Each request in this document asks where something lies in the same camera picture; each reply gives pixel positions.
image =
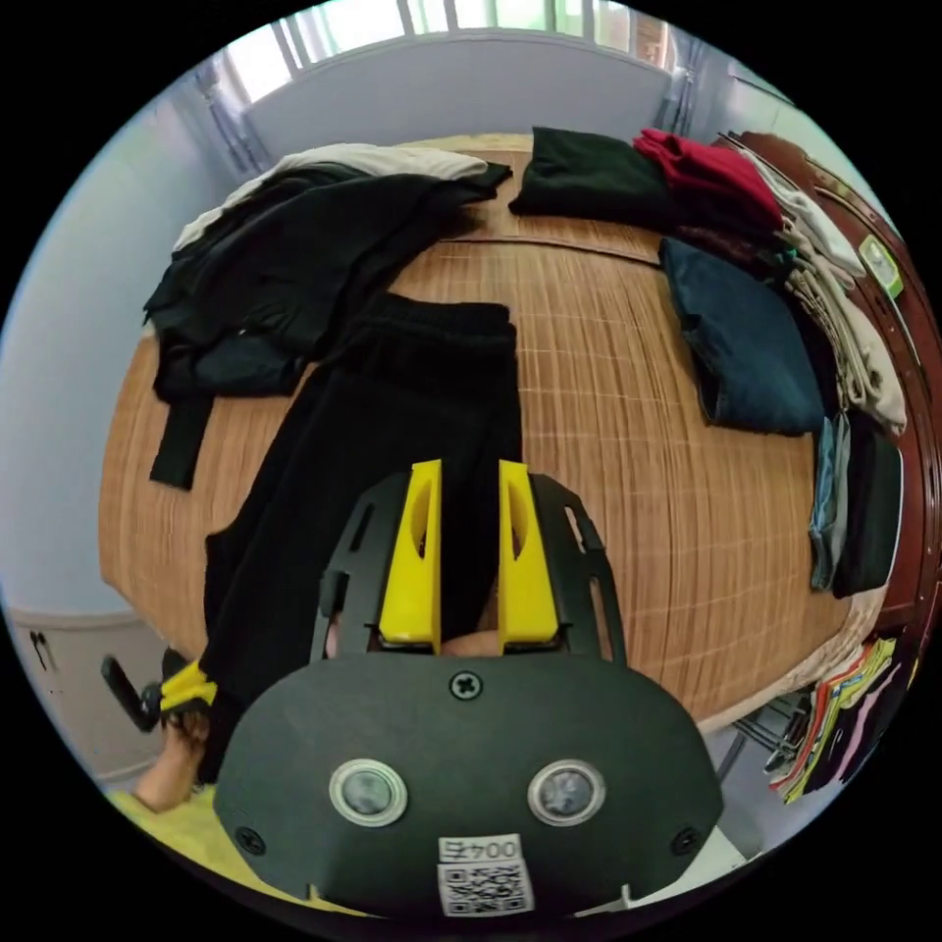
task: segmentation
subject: cabinet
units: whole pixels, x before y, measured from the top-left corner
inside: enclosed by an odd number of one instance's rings
[[[101,784],[134,777],[159,754],[158,726],[141,733],[122,711],[101,676],[113,654],[139,690],[160,679],[166,645],[139,619],[13,617],[26,672],[60,734]]]

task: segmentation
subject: red shirt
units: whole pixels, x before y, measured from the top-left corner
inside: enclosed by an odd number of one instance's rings
[[[645,128],[635,150],[658,162],[671,189],[720,197],[768,232],[782,228],[782,214],[768,184],[742,154],[708,147],[677,134]]]

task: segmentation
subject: label sticker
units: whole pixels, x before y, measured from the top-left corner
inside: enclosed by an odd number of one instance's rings
[[[512,916],[534,908],[519,834],[439,840],[439,896],[446,916]]]

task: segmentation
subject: window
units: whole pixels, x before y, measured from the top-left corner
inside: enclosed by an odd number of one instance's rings
[[[270,26],[256,29],[226,48],[249,102],[264,98],[291,79],[288,63]]]
[[[611,0],[593,0],[592,7],[596,21],[596,43],[628,52],[633,12]]]
[[[447,10],[453,11],[449,26]],[[573,36],[671,71],[669,26],[612,0],[593,0],[594,35],[585,35],[583,0],[328,0],[229,44],[221,71],[245,105],[306,69],[361,46],[463,29],[528,29]]]
[[[412,28],[422,35],[427,32],[448,32],[445,0],[409,0]]]
[[[497,2],[491,0],[454,0],[459,29],[483,29],[497,25]]]

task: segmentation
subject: qr code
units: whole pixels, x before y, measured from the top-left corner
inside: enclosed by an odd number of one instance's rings
[[[504,916],[533,909],[533,890],[522,861],[440,866],[446,916]]]

